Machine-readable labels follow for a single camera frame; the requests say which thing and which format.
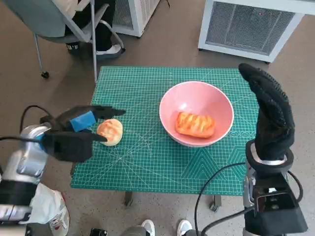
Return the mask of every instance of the shoe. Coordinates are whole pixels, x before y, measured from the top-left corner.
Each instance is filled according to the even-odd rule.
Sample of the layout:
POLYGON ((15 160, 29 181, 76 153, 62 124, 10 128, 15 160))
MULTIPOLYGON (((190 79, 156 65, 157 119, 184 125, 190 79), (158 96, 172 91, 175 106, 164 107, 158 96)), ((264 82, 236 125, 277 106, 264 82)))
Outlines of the shoe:
POLYGON ((150 236, 156 236, 156 230, 154 228, 154 224, 152 220, 145 220, 143 221, 142 225, 143 228, 146 229, 150 233, 150 236))
POLYGON ((62 199, 60 213, 49 221, 49 227, 53 236, 66 236, 69 230, 69 212, 62 199))
POLYGON ((177 228, 177 236, 183 236, 189 230, 192 230, 191 223, 188 220, 181 220, 177 228))
POLYGON ((119 44, 115 44, 107 51, 96 51, 96 59, 117 58, 122 52, 122 47, 119 44))
POLYGON ((76 56, 80 53, 79 44, 74 44, 74 45, 66 44, 66 46, 67 46, 69 54, 76 56))

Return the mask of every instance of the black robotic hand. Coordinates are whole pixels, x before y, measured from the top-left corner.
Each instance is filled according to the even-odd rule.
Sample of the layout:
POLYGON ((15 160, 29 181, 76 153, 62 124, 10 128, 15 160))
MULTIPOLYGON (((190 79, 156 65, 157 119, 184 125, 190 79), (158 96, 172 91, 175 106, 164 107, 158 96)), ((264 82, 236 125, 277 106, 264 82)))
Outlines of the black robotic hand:
POLYGON ((261 160, 282 160, 294 143, 295 125, 287 95, 267 72, 239 65, 259 104, 255 146, 261 160))
POLYGON ((46 153, 60 161, 84 162, 92 157, 93 141, 107 141, 86 128, 98 119, 110 119, 125 112, 110 106, 76 106, 57 118, 45 116, 40 122, 48 122, 52 128, 45 132, 41 144, 46 153))

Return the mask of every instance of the bread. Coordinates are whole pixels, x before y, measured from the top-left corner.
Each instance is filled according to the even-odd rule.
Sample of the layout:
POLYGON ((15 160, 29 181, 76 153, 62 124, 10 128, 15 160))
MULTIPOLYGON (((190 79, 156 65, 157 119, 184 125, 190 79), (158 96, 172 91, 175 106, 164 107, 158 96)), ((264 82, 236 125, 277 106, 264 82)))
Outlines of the bread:
POLYGON ((210 116, 179 112, 175 129, 181 134, 198 138, 209 138, 215 131, 215 121, 210 116))
POLYGON ((107 142, 101 142, 102 144, 114 146, 117 145, 123 137, 123 125, 117 119, 108 119, 98 126, 96 132, 107 138, 107 142))

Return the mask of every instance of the white sneaker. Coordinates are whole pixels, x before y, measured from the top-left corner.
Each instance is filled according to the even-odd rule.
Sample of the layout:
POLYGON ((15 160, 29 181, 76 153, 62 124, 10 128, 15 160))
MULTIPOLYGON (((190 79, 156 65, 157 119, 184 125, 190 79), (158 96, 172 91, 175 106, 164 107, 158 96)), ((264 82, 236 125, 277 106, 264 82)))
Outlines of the white sneaker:
POLYGON ((143 221, 142 225, 143 228, 146 229, 150 233, 150 236, 156 236, 156 230, 154 228, 154 224, 152 220, 145 220, 143 221))
POLYGON ((183 236, 189 230, 192 230, 191 223, 188 220, 181 220, 177 228, 177 236, 183 236))
POLYGON ((62 200, 60 210, 60 213, 49 221, 49 227, 53 236, 66 236, 69 230, 70 217, 64 200, 62 200))
POLYGON ((107 51, 96 51, 96 55, 101 56, 101 55, 108 55, 108 54, 116 54, 116 53, 119 53, 121 49, 122 47, 120 46, 120 44, 115 44, 107 51))

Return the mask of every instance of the chair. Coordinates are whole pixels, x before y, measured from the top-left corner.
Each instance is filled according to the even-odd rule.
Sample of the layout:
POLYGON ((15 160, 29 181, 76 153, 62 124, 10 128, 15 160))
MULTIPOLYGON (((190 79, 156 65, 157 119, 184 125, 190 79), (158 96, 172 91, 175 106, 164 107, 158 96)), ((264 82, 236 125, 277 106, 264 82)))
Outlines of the chair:
POLYGON ((125 51, 124 44, 118 35, 113 32, 110 25, 101 20, 108 4, 95 13, 95 0, 81 0, 77 5, 76 11, 82 11, 89 3, 91 4, 91 21, 83 29, 80 29, 75 22, 61 9, 54 0, 1 0, 8 8, 33 32, 37 57, 41 76, 48 78, 49 73, 43 69, 39 52, 37 36, 55 43, 89 42, 93 43, 93 67, 94 81, 97 81, 96 70, 96 42, 95 28, 101 23, 106 25, 118 40, 121 48, 125 51), (64 35, 65 26, 68 26, 73 34, 64 35))

